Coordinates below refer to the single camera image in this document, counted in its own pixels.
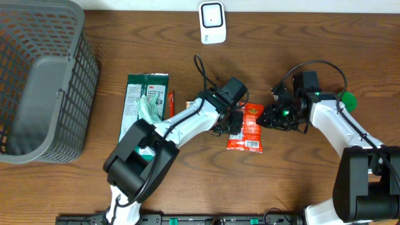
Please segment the red snack packet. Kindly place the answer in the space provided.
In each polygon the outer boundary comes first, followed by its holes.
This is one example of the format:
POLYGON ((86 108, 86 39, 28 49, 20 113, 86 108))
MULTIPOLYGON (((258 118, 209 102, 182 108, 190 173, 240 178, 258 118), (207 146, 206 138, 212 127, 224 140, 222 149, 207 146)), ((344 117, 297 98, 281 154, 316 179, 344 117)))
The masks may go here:
POLYGON ((231 134, 227 142, 227 150, 251 151, 262 153, 261 127, 256 119, 264 110, 262 104, 247 103, 239 112, 243 113, 241 131, 231 134))

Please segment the green-lid white jar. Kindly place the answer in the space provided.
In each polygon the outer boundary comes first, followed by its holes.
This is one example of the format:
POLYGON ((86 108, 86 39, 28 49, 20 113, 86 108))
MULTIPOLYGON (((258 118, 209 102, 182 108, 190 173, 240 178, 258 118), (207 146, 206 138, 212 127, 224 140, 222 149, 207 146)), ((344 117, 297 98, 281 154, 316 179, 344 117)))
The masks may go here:
POLYGON ((342 104, 345 106, 346 111, 349 113, 353 112, 357 108, 357 99, 351 92, 346 91, 344 92, 344 94, 342 94, 342 92, 339 92, 337 96, 339 98, 339 111, 343 110, 342 104))

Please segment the red coffee stick sachet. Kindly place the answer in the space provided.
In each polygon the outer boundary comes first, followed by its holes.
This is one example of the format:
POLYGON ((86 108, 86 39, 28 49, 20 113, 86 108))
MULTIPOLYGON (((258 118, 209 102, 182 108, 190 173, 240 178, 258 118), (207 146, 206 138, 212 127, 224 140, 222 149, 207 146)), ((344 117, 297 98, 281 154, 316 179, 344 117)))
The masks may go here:
POLYGON ((171 91, 167 96, 169 102, 169 117, 173 117, 175 115, 175 107, 174 107, 174 91, 171 91))

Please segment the mint green wipe packet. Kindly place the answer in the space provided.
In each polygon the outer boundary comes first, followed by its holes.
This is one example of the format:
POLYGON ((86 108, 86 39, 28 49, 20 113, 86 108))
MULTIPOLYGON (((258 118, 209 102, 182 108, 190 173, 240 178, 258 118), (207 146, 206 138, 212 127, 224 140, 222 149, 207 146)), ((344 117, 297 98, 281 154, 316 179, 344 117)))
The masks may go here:
POLYGON ((151 96, 137 97, 134 103, 137 107, 137 118, 144 119, 149 124, 161 122, 161 116, 157 109, 157 100, 159 94, 151 96))

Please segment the green 3M glove package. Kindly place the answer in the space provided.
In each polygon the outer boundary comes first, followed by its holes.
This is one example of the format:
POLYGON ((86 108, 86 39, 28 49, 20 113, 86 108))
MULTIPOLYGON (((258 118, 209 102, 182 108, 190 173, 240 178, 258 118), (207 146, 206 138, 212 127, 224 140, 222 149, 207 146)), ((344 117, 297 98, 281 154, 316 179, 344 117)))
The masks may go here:
POLYGON ((129 128, 137 120, 139 120, 138 110, 134 103, 134 100, 136 98, 159 94, 158 100, 156 102, 157 110, 159 115, 161 116, 161 120, 164 119, 168 82, 168 74, 152 73, 128 75, 119 140, 121 140, 129 130, 129 128))

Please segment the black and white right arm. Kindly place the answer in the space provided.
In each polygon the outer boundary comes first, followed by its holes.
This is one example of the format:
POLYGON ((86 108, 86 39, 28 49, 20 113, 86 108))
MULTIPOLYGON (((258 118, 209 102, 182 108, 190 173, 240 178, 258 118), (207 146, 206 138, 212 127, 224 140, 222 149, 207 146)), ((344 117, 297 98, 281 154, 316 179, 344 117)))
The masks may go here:
POLYGON ((258 125, 296 131, 300 124, 320 130, 340 157, 332 198, 304 208, 293 224, 362 224, 399 219, 399 147, 372 137, 348 113, 334 92, 322 91, 314 71, 295 74, 293 89, 272 90, 258 125))

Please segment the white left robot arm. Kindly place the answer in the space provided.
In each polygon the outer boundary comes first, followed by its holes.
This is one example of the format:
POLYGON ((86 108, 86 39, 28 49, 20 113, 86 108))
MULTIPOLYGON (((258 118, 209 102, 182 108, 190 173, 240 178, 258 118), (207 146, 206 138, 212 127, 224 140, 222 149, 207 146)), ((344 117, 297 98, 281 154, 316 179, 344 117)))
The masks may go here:
POLYGON ((141 204, 159 187, 179 148, 248 96, 247 87, 233 77, 219 89, 199 92, 191 106, 165 121, 134 122, 103 165, 112 192, 107 223, 137 224, 141 204))

